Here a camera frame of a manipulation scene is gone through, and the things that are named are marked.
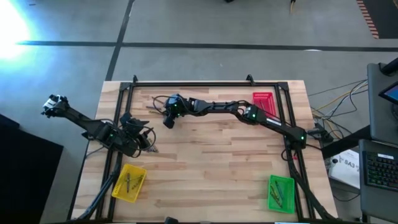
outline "computer monitor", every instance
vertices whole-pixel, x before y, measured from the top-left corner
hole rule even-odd
[[[379,96],[390,101],[391,103],[398,105],[398,82],[395,82],[391,86],[379,93]]]

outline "wooden table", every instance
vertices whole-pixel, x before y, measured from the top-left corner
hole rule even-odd
[[[96,119],[113,119],[119,84],[104,82]],[[297,126],[313,128],[304,82],[289,81],[289,88]],[[123,156],[123,164],[147,169],[147,177],[136,203],[116,201],[114,222],[163,222],[166,217],[180,222],[296,221],[296,214],[273,212],[266,206],[269,176],[290,176],[287,163],[280,157],[284,149],[280,134],[262,126],[241,123],[231,114],[208,114],[199,118],[186,116],[176,119],[173,129],[167,129],[162,124],[162,116],[150,113],[146,108],[152,104],[151,97],[157,95],[179,93],[186,98],[208,101],[250,102],[255,91],[273,89],[135,87],[131,114],[150,121],[148,126],[154,127],[157,134],[155,145],[160,152],[143,152],[137,159]],[[308,143],[318,145],[312,139]],[[99,147],[97,142],[91,142],[88,152]],[[102,150],[86,159],[72,217],[81,215],[98,193],[106,153],[107,150]],[[311,190],[328,212],[337,217],[321,152],[307,147],[303,155]],[[308,217],[303,192],[300,196],[305,217]],[[110,191],[104,204],[104,217],[109,199]]]

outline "red plastic tray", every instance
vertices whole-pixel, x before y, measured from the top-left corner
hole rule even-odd
[[[253,93],[253,103],[265,110],[268,117],[276,118],[274,95],[271,92]]]

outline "concrete floor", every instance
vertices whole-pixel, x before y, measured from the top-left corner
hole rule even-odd
[[[128,0],[10,1],[28,30],[24,40],[116,42]],[[289,1],[136,0],[125,42],[395,47],[373,39],[355,0]],[[49,94],[68,96],[89,117],[96,113],[114,47],[23,46],[0,59],[0,113],[28,133],[64,145],[42,223],[66,219],[87,141],[65,119],[40,115]],[[390,52],[298,50],[148,49],[122,47],[113,80],[305,80],[308,94],[366,78],[368,63],[389,62]],[[310,97],[321,106],[349,90]],[[369,124],[366,94],[354,97],[358,112],[335,119],[355,131]],[[345,103],[340,111],[348,111]],[[334,189],[339,198],[352,194]],[[361,215],[360,198],[338,202],[339,217]]]

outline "yellow plastic tray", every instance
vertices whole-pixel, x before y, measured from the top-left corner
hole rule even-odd
[[[129,192],[127,192],[127,177],[130,174]],[[119,179],[112,191],[112,196],[134,203],[144,183],[147,171],[141,167],[125,164],[120,172]]]

